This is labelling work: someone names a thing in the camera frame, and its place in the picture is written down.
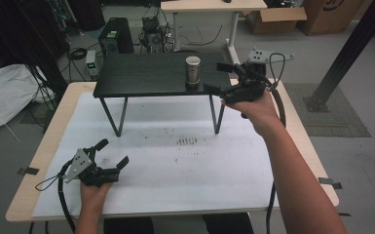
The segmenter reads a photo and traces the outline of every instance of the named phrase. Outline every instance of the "concrete floor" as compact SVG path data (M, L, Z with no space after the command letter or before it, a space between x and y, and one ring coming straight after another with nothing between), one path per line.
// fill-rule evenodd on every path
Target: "concrete floor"
M126 17L130 20L134 43L140 32L140 18L146 9L142 7L104 8L106 19L109 17ZM248 52L255 46L263 50L295 54L296 60L286 64L283 74L284 83L315 83L324 77L331 63L335 60L345 44L356 23L341 33L307 37L299 30L291 33L274 35L252 35L241 19L236 36L236 49L240 60L245 60ZM184 45L182 49L196 51L222 50L225 39L229 36L229 26L223 25L220 35L214 43L203 47ZM219 26L183 26L180 34L190 41L211 41L218 32ZM96 43L91 33L77 36L70 33L71 47L87 48ZM182 44L187 40L180 38ZM66 58L60 58L59 67L64 68ZM84 64L77 61L78 68L84 72ZM68 72L64 77L69 80ZM75 69L72 69L72 80L82 81ZM343 220L350 233L375 233L375 36L356 60L340 87L361 119L371 137L311 137L311 141L326 169L329 177L342 183L343 189L337 190L340 213L350 214ZM8 123L18 136L18 142L6 127L0 127L0 234L26 233L29 223L11 223L5 219L5 213L17 192L22 176L19 168L29 165L43 137L42 129L37 125L20 124L24 112ZM264 233L265 213L251 213L251 221L256 233ZM206 233L204 224L198 216L176 216L154 218L156 233ZM272 233L285 233L280 212L274 211L271 221ZM50 222L50 233L67 233L66 222ZM34 233L44 233L44 224L37 223Z

